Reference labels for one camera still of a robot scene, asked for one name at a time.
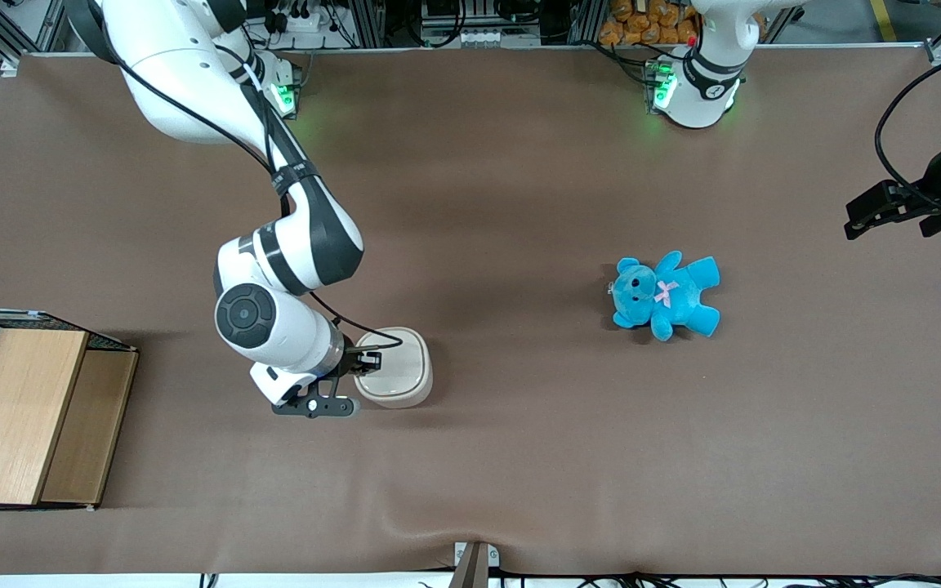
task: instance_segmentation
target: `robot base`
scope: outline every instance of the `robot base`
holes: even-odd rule
[[[685,53],[688,50],[676,50],[677,52]],[[682,127],[703,129],[717,123],[721,115],[732,108],[739,81],[728,91],[722,86],[713,86],[715,93],[721,93],[720,97],[717,100],[707,100],[688,82],[683,62],[663,57],[658,60],[658,67],[662,68],[656,74],[660,85],[647,90],[652,111],[665,114],[672,122]]]
[[[406,327],[381,328],[402,344],[381,350],[381,368],[376,372],[355,376],[355,386],[362,396],[385,408],[416,406],[430,394],[434,384],[434,371],[430,353],[419,332]],[[358,342],[358,347],[385,345],[389,341],[370,332]]]

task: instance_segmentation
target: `teddy bear leg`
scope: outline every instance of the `teddy bear leg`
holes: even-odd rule
[[[710,335],[714,334],[714,330],[717,329],[717,324],[720,321],[721,312],[718,311],[718,309],[699,305],[692,311],[692,314],[688,315],[688,320],[685,321],[685,327],[690,328],[690,330],[694,332],[698,332],[699,335],[710,337]]]
[[[721,283],[721,272],[717,270],[717,261],[713,257],[703,257],[702,260],[692,261],[685,269],[695,280],[699,290],[706,290],[707,287],[715,287]]]

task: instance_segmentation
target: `wooden panel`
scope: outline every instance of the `wooden panel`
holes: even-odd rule
[[[49,464],[42,501],[100,503],[137,357],[127,351],[86,351]]]
[[[85,332],[0,332],[0,503],[32,505],[60,432]]]

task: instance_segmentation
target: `teddy bear ear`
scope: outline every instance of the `teddy bear ear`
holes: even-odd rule
[[[634,257],[623,257],[619,263],[616,264],[616,269],[619,270],[619,273],[623,273],[630,268],[637,267],[641,265],[641,261],[635,260]]]
[[[613,323],[616,323],[617,327],[632,328],[635,326],[634,323],[631,323],[630,319],[628,319],[627,317],[623,316],[620,313],[613,314],[612,320],[613,320]]]

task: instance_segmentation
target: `black cable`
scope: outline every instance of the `black cable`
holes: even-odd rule
[[[236,60],[236,62],[239,63],[239,66],[247,70],[246,75],[249,77],[249,85],[254,86],[255,88],[256,84],[259,81],[258,79],[255,82],[253,81],[253,71],[248,65],[246,65],[246,62],[245,60],[242,59],[242,56],[239,56],[238,53],[235,53],[231,49],[224,47],[222,45],[216,45],[216,48],[234,57],[234,60]],[[311,53],[311,59],[314,59],[314,53]],[[268,163],[268,172],[271,172],[271,175],[273,178],[276,172],[278,171],[277,165],[274,164],[274,156],[271,150],[271,127],[268,123],[268,117],[270,116],[270,112],[271,110],[273,110],[273,107],[271,103],[264,96],[264,89],[262,88],[259,89],[259,91],[257,91],[256,97],[259,103],[261,103],[261,126],[264,127],[265,160]],[[280,206],[281,216],[285,217],[285,216],[290,215],[291,208],[290,206],[288,206],[288,193],[281,194],[279,198],[280,198],[279,206]]]
[[[268,40],[266,40],[266,38],[263,38],[258,35],[254,36],[253,31],[249,29],[248,23],[243,23],[242,29],[246,31],[246,38],[249,38],[249,43],[253,47],[256,47],[257,44],[259,44],[261,48],[266,48],[266,46],[268,46]]]
[[[336,317],[336,320],[343,321],[343,323],[347,323],[351,325],[351,327],[354,327],[354,328],[361,328],[362,331],[372,332],[373,335],[378,335],[378,336],[381,336],[382,338],[390,339],[391,341],[394,341],[393,343],[387,343],[386,345],[377,346],[378,350],[389,350],[389,349],[392,349],[392,347],[397,347],[400,344],[404,343],[402,339],[399,339],[393,335],[388,335],[385,332],[379,332],[376,330],[376,328],[365,327],[365,325],[355,323],[354,320],[351,320],[350,318],[347,318],[343,316],[342,314],[337,313],[335,310],[332,309],[332,306],[326,305],[325,301],[322,301],[322,298],[318,295],[318,293],[314,291],[310,292],[310,297],[314,298],[314,301],[317,301],[318,304],[321,305],[322,308],[324,308],[326,311],[328,311],[329,313],[332,313],[332,316]]]
[[[885,130],[885,123],[888,122],[889,117],[892,116],[892,113],[895,111],[896,107],[899,107],[899,103],[903,101],[903,98],[911,92],[912,89],[920,85],[921,82],[924,82],[927,78],[933,77],[933,75],[938,74],[941,71],[941,64],[931,68],[930,70],[925,71],[925,73],[918,75],[917,78],[914,78],[914,81],[907,83],[907,86],[900,91],[899,94],[892,100],[892,104],[888,105],[885,114],[881,115],[881,120],[877,123],[877,129],[873,133],[873,144],[874,149],[877,151],[877,159],[881,160],[881,165],[884,165],[885,170],[892,175],[892,179],[899,183],[906,191],[908,191],[912,196],[916,198],[921,198],[937,211],[941,211],[941,203],[937,198],[931,198],[927,194],[923,194],[921,190],[916,189],[912,182],[908,182],[907,179],[903,178],[903,174],[899,174],[899,171],[895,167],[892,167],[892,163],[888,160],[888,156],[885,155],[885,146],[881,141],[881,133]]]
[[[640,78],[639,75],[627,69],[627,66],[634,67],[645,67],[645,60],[632,60],[631,57],[620,56],[616,52],[616,48],[605,48],[605,45],[601,45],[597,41],[576,41],[573,45],[586,45],[587,47],[594,47],[602,56],[608,57],[613,62],[616,62],[619,65],[619,68],[623,70],[623,73],[627,75],[628,78],[634,79],[635,82],[641,83],[643,86],[656,86],[655,82],[651,82],[648,79]]]
[[[336,24],[337,32],[340,34],[340,37],[347,42],[347,45],[350,45],[351,49],[358,49],[358,44],[355,43],[354,36],[347,33],[347,27],[344,26],[343,19],[340,18],[339,11],[337,11],[336,4],[333,3],[333,0],[322,2],[322,5],[325,7],[325,11],[328,12],[329,19]]]
[[[456,41],[456,38],[459,38],[460,33],[463,31],[463,26],[467,22],[467,11],[464,7],[464,0],[455,0],[456,1],[456,18],[453,20],[453,30],[449,31],[448,37],[444,41],[434,45],[430,41],[423,40],[423,37],[419,36],[419,33],[416,33],[414,30],[413,24],[416,22],[416,15],[419,11],[416,11],[415,8],[418,7],[421,0],[408,0],[406,3],[406,33],[408,36],[421,47],[440,49],[441,47],[447,46],[452,41]]]
[[[590,41],[590,40],[574,41],[571,44],[572,45],[587,45],[587,47],[594,47],[595,49],[601,52],[601,55],[608,57],[610,60],[616,60],[617,62],[620,62],[620,63],[625,63],[629,65],[640,65],[640,66],[645,65],[646,60],[632,60],[631,57],[620,56],[619,53],[616,52],[615,47],[613,47],[612,49],[608,49],[608,48],[605,48],[605,45],[602,45],[598,43],[597,41]],[[654,45],[649,45],[648,43],[635,43],[635,45],[641,45],[642,47],[647,47],[653,51],[656,51],[657,53],[660,53],[661,56],[670,57],[670,59],[684,60],[684,57],[673,55],[673,53],[664,51],[663,49],[660,49]]]
[[[197,112],[194,112],[190,108],[187,108],[186,105],[180,104],[179,101],[173,100],[172,97],[168,96],[167,94],[165,94],[164,92],[162,92],[161,90],[153,86],[152,83],[147,82],[146,79],[140,76],[140,74],[133,71],[133,68],[128,66],[128,64],[124,62],[122,57],[118,56],[118,52],[116,52],[115,45],[112,44],[111,42],[111,36],[109,36],[107,29],[105,29],[104,31],[104,41],[105,41],[105,45],[108,46],[108,51],[111,52],[112,59],[115,59],[115,63],[118,64],[118,67],[123,68],[123,71],[126,72],[126,74],[128,74],[128,77],[135,79],[138,83],[141,84],[141,86],[149,90],[150,93],[153,93],[155,96],[160,97],[162,98],[162,100],[167,101],[169,104],[173,105],[173,107],[180,109],[181,112],[186,113],[190,117],[193,117],[195,120],[198,120],[198,122],[205,124],[206,127],[210,127],[210,129],[212,129],[213,131],[217,131],[217,133],[220,133],[224,137],[227,137],[233,142],[233,144],[238,145],[239,148],[242,148],[242,150],[245,150],[245,152],[248,153],[250,157],[255,159],[256,162],[261,165],[261,167],[265,168],[265,170],[267,170],[268,172],[272,172],[271,167],[266,162],[266,160],[264,160],[264,158],[261,157],[259,153],[255,152],[255,150],[253,150],[251,146],[246,145],[245,141],[242,141],[242,139],[239,139],[238,137],[235,137],[234,135],[226,131],[223,127],[220,126],[220,124],[216,124],[215,122],[213,122],[212,120],[209,120],[205,116],[202,116],[201,114],[198,114]]]

